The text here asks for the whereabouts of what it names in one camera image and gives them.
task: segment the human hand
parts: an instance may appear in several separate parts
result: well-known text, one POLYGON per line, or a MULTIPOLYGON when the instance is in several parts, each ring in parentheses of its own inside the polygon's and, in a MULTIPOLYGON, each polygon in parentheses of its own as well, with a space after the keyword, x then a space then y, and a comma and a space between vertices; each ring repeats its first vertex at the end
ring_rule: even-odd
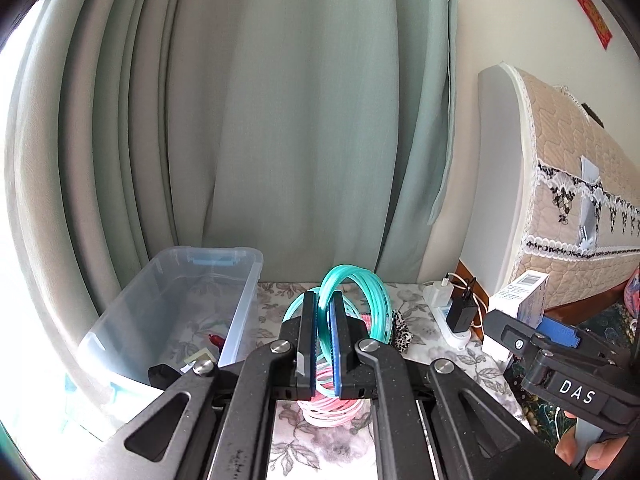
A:
MULTIPOLYGON (((569 418, 576 418, 571 413, 564 412, 569 418)), ((601 442, 598 444, 592 444, 587 450, 587 454, 584 457, 586 465, 594 469, 605 469, 609 467, 613 459, 625 445, 628 437, 623 436, 621 438, 615 438, 601 442)), ((575 454, 577 452, 577 444, 575 441, 575 426, 568 430, 558 442, 556 446, 556 455, 558 455, 565 463, 571 465, 574 462, 575 454)))

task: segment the red object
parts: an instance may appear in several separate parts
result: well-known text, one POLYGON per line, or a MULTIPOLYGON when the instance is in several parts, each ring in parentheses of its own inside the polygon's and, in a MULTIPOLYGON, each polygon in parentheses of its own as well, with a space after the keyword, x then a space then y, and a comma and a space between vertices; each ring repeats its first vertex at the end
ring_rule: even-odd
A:
POLYGON ((609 30, 609 27, 607 27, 607 24, 602 19, 600 11, 596 8, 593 0, 578 0, 578 3, 591 20, 591 25, 596 29, 596 34, 600 38, 600 43, 602 43, 604 50, 606 50, 609 46, 609 41, 613 38, 613 35, 609 30))
POLYGON ((367 326, 367 330, 371 332, 371 314, 360 314, 364 324, 367 326))
POLYGON ((219 335, 209 334, 209 341, 211 341, 211 344, 218 348, 222 354, 222 347, 225 345, 225 340, 219 335))

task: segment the lace trim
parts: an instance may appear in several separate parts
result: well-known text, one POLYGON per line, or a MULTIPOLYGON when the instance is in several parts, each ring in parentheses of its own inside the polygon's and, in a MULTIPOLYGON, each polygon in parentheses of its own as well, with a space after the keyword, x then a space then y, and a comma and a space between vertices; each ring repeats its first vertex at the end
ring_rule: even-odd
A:
POLYGON ((578 99, 576 99, 574 97, 574 95, 571 92, 569 92, 569 87, 568 86, 566 86, 566 85, 554 85, 554 88, 556 90, 558 90, 562 95, 566 95, 569 99, 571 99, 571 101, 573 101, 574 104, 578 108, 580 108, 580 111, 587 118, 587 121, 591 122, 591 116, 587 113, 587 110, 585 110, 584 107, 580 104, 578 99))
POLYGON ((571 211, 574 198, 578 195, 585 196, 595 208, 596 231, 600 229, 600 213, 602 206, 609 208, 609 219, 611 222, 611 232, 614 230, 618 212, 622 218, 622 234, 625 234, 627 223, 630 225, 630 234, 636 232, 636 237, 640 237, 640 208, 635 207, 631 202, 605 191, 600 179, 596 182, 586 182, 585 180, 569 174, 558 168, 553 168, 538 161, 537 182, 545 184, 553 194, 554 205, 558 208, 558 221, 567 224, 567 215, 571 211))
MULTIPOLYGON (((518 87, 518 92, 522 97, 522 101, 524 102, 525 113, 526 113, 525 120, 527 121, 527 131, 529 133, 529 143, 530 143, 530 150, 532 155, 531 156, 532 163, 531 163, 530 170, 532 172, 531 174, 535 174, 537 164, 538 164, 538 148, 536 146, 536 123, 533 120, 533 108, 531 107, 531 99, 529 99, 529 92, 527 91, 527 85, 524 83, 524 79, 522 78, 522 76, 520 75, 520 72, 518 72, 517 69, 515 69, 513 66, 508 65, 506 63, 504 64, 504 67, 511 73, 511 76, 513 77, 518 87)), ((535 197, 536 195, 537 185, 538 185, 538 181, 536 178, 534 178, 532 180, 531 187, 529 189, 529 196, 531 197, 531 200, 529 201, 529 206, 527 207, 527 216, 525 218, 524 230, 522 234, 522 239, 520 241, 520 247, 518 248, 518 253, 516 254, 513 267, 511 267, 513 270, 511 271, 510 281, 513 281, 518 277, 517 276, 518 268, 520 267, 520 263, 522 262, 522 258, 524 257, 524 254, 525 254, 525 242, 527 238, 526 233, 528 233, 531 228, 531 221, 533 219, 533 209, 534 209, 534 202, 535 202, 535 200, 533 200, 533 197, 535 197)))
POLYGON ((527 237, 525 245, 525 252, 527 254, 574 262, 581 260, 603 260, 620 255, 640 254, 640 247, 600 247, 596 250, 587 250, 581 249, 573 244, 531 235, 527 237))

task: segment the barcode label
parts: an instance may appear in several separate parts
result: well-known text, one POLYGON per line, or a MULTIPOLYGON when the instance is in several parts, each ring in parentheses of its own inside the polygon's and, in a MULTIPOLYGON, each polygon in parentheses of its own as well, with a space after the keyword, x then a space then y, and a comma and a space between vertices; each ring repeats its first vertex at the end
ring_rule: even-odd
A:
POLYGON ((518 283, 522 283, 523 285, 533 285, 539 279, 539 276, 532 276, 530 274, 529 276, 525 276, 524 278, 522 278, 518 283))

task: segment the clear plastic storage box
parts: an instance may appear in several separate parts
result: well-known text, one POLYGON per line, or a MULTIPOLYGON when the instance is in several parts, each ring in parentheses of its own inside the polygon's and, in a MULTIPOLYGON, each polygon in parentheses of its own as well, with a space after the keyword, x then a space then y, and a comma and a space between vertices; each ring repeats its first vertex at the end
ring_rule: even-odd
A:
POLYGON ((145 266, 78 350, 82 368, 113 387, 113 415, 129 420, 161 393, 149 385, 152 366, 179 370, 202 349, 219 355, 220 366, 249 355, 256 343, 262 261, 255 249, 174 247, 145 266), (222 353, 211 335, 225 340, 222 353))

